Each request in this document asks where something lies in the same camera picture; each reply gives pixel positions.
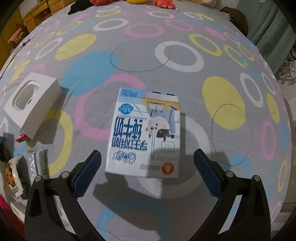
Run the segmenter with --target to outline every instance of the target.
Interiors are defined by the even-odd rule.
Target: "stuffed toy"
[[[154,0],[154,5],[162,8],[176,9],[173,0]]]

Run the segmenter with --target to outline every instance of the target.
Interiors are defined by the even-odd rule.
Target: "white ring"
[[[247,87],[246,87],[246,83],[244,82],[245,79],[249,79],[249,80],[251,80],[251,81],[253,82],[253,84],[255,85],[255,87],[256,87],[256,89],[258,90],[259,95],[260,95],[260,99],[259,99],[259,101],[255,100],[255,99],[251,96],[250,92],[248,91],[248,89],[247,89]],[[259,107],[259,108],[262,107],[262,106],[263,106],[263,96],[262,96],[261,90],[259,89],[259,86],[256,84],[256,82],[255,82],[255,81],[254,81],[249,75],[247,75],[247,74],[245,74],[245,73],[241,73],[241,75],[240,75],[240,80],[241,80],[242,87],[243,87],[244,91],[246,92],[247,96],[249,97],[250,101],[251,101],[255,106],[257,106],[257,107]]]
[[[223,33],[229,40],[231,40],[233,43],[236,43],[238,45],[241,45],[241,43],[235,38],[233,37],[231,34],[224,32]]]
[[[117,25],[117,26],[114,26],[114,27],[110,27],[110,28],[99,28],[99,26],[102,24],[102,23],[107,23],[108,21],[114,21],[114,20],[118,20],[118,21],[121,21],[122,23]],[[125,25],[127,25],[129,23],[128,20],[124,19],[124,18],[113,18],[113,19],[109,19],[109,20],[106,20],[106,21],[103,21],[103,22],[100,22],[98,23],[97,25],[95,25],[93,27],[93,30],[94,31],[107,31],[107,30],[111,30],[111,29],[116,29],[116,28],[121,28]]]
[[[6,95],[6,85],[4,85],[3,89],[0,91],[0,95],[2,94],[3,92],[3,97],[2,97],[2,100],[0,102],[0,105],[2,104],[3,100],[4,100],[4,97]]]
[[[274,210],[272,211],[272,214],[270,215],[270,217],[273,216],[271,223],[274,222],[274,220],[277,217],[277,215],[279,214],[280,210],[281,210],[281,200],[279,200],[279,202],[275,206]]]
[[[205,130],[193,119],[186,116],[186,130],[196,138],[199,147],[210,157],[210,143]],[[166,185],[157,178],[137,178],[139,183],[148,192],[156,197],[179,198],[191,193],[202,182],[199,172],[196,170],[193,177],[178,185]]]
[[[273,79],[276,80],[276,77],[274,76],[274,74],[273,74],[272,72],[270,72],[269,69],[267,68],[268,64],[265,62],[264,65],[265,65],[265,67],[266,67],[268,73],[271,75],[271,77],[272,77]]]
[[[62,41],[63,41],[63,38],[58,38],[58,39],[55,39],[55,40],[51,41],[51,42],[48,43],[47,45],[45,45],[45,46],[39,51],[39,53],[36,55],[35,60],[41,59],[42,57],[44,57],[45,55],[47,55],[49,52],[53,51],[54,48],[55,48],[56,46],[58,46]],[[40,54],[40,53],[41,53],[41,52],[42,52],[47,46],[49,46],[50,44],[52,44],[52,43],[54,43],[54,42],[57,42],[55,46],[53,46],[53,47],[52,47],[50,50],[48,50],[45,54],[39,56],[39,54]]]
[[[276,95],[276,90],[274,89],[274,86],[273,86],[272,82],[270,81],[270,79],[267,77],[267,75],[264,74],[264,73],[261,73],[261,76],[262,76],[263,81],[266,84],[267,88],[269,89],[270,93],[272,93],[273,95]],[[271,90],[270,87],[267,85],[266,80],[265,80],[265,77],[269,80],[269,82],[270,82],[273,90]]]
[[[29,56],[29,54],[31,53],[31,50],[29,50],[27,53],[25,53],[17,62],[17,64],[15,65],[14,69],[17,69],[18,67],[20,67],[20,65],[26,60],[26,58]]]
[[[8,120],[6,117],[3,118],[2,123],[0,124],[0,130],[2,129],[3,124],[5,124],[5,132],[8,133]]]
[[[197,15],[196,13],[193,13],[193,12],[185,12],[184,14],[185,14],[186,16],[188,16],[188,17],[192,17],[192,18],[195,18],[195,19],[198,19],[198,20],[203,20],[203,17],[201,17],[201,16],[199,16],[199,15]],[[193,17],[193,16],[191,16],[190,14],[194,14],[194,15],[196,15],[196,16],[198,16],[198,18]]]
[[[164,51],[165,51],[167,46],[171,46],[171,45],[179,45],[179,46],[182,46],[182,47],[185,47],[185,48],[189,49],[196,57],[195,64],[193,64],[193,65],[181,65],[181,64],[177,64],[177,63],[169,60],[166,57]],[[178,70],[178,71],[181,71],[181,72],[188,72],[188,73],[198,72],[204,66],[204,60],[203,60],[202,56],[200,55],[200,53],[195,48],[191,47],[188,44],[184,44],[184,43],[178,42],[178,41],[162,42],[161,44],[159,44],[155,48],[155,56],[161,63],[163,63],[167,67],[170,67],[171,69]]]
[[[169,16],[168,17],[157,16],[157,15],[154,15],[155,12],[165,13],[165,14],[168,14]],[[174,15],[172,15],[168,12],[161,12],[161,11],[151,11],[151,12],[148,12],[148,15],[153,16],[153,17],[158,17],[158,18],[174,18],[175,17]]]
[[[102,9],[99,9],[97,12],[107,12],[107,11],[115,10],[115,9],[118,9],[118,8],[120,8],[120,6],[108,6],[108,7],[104,7]]]

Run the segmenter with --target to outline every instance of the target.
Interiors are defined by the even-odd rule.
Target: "white milk carton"
[[[176,178],[180,161],[179,97],[120,88],[108,144],[106,172]]]

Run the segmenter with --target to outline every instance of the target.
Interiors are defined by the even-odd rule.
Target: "snack bag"
[[[7,167],[6,167],[6,178],[7,183],[13,192],[13,194],[16,197],[19,197],[23,194],[24,189],[22,187],[22,184],[20,182],[20,178],[17,172],[17,157],[14,157],[8,161]]]

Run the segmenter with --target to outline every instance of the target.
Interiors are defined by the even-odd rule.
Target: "pink ring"
[[[188,28],[188,29],[185,29],[185,28],[179,28],[179,27],[176,27],[176,26],[174,26],[174,25],[172,25],[172,24],[170,23],[171,21],[175,21],[175,22],[179,22],[179,23],[184,23],[184,24],[186,24],[189,28]],[[192,27],[190,24],[185,23],[185,22],[180,21],[180,20],[177,20],[177,19],[169,19],[169,18],[167,18],[167,19],[165,19],[165,24],[166,24],[166,25],[169,25],[169,26],[172,27],[172,28],[178,29],[178,30],[182,30],[182,31],[193,31],[193,27]]]
[[[73,19],[70,21],[70,23],[76,22],[76,21],[78,21],[78,20],[80,20],[80,19],[82,19],[82,18],[84,18],[84,17],[86,17],[86,16],[88,16],[88,15],[89,15],[89,13],[81,14],[81,15],[79,15],[79,16],[73,18]]]
[[[112,82],[124,82],[124,83],[131,85],[133,88],[136,88],[136,89],[141,89],[141,90],[146,89],[146,86],[144,85],[144,83],[140,79],[138,79],[137,77],[130,75],[130,74],[113,74],[103,84],[108,84],[108,83],[112,83]],[[80,98],[76,104],[76,107],[75,107],[74,125],[75,125],[75,128],[80,131],[80,134],[85,137],[88,137],[93,140],[98,140],[98,141],[101,141],[101,140],[107,141],[109,139],[111,129],[110,128],[98,129],[96,127],[92,127],[84,120],[84,117],[83,117],[85,102],[87,101],[89,96],[94,91],[95,91],[95,89],[80,96]]]
[[[267,153],[266,146],[265,146],[265,136],[266,136],[267,127],[270,127],[272,132],[273,132],[273,138],[272,139],[274,141],[274,146],[273,146],[272,152],[270,154]],[[262,151],[263,151],[264,158],[266,160],[270,161],[274,157],[275,150],[276,150],[276,134],[274,132],[274,127],[272,126],[271,122],[269,120],[267,120],[267,121],[264,122],[263,135],[262,135]]]
[[[131,29],[133,27],[136,27],[136,26],[142,26],[142,25],[147,25],[147,26],[154,26],[158,29],[158,31],[154,34],[135,34],[131,31]],[[130,35],[130,36],[133,36],[133,37],[138,37],[138,38],[145,38],[145,37],[156,37],[156,36],[159,36],[159,35],[162,35],[164,33],[164,29],[156,24],[152,24],[152,23],[136,23],[136,24],[133,24],[133,25],[130,25],[128,27],[126,27],[124,29],[124,33],[127,34],[127,35]]]
[[[122,12],[122,14],[125,14],[125,15],[144,15],[144,14],[147,14],[148,11],[146,11],[145,9],[141,9],[141,8],[130,8],[130,9],[127,9],[127,10],[124,10]]]
[[[214,37],[223,40],[223,41],[227,41],[227,38],[224,34],[219,33],[218,31],[212,29],[212,28],[205,28],[206,31],[208,31],[211,35],[213,35]]]

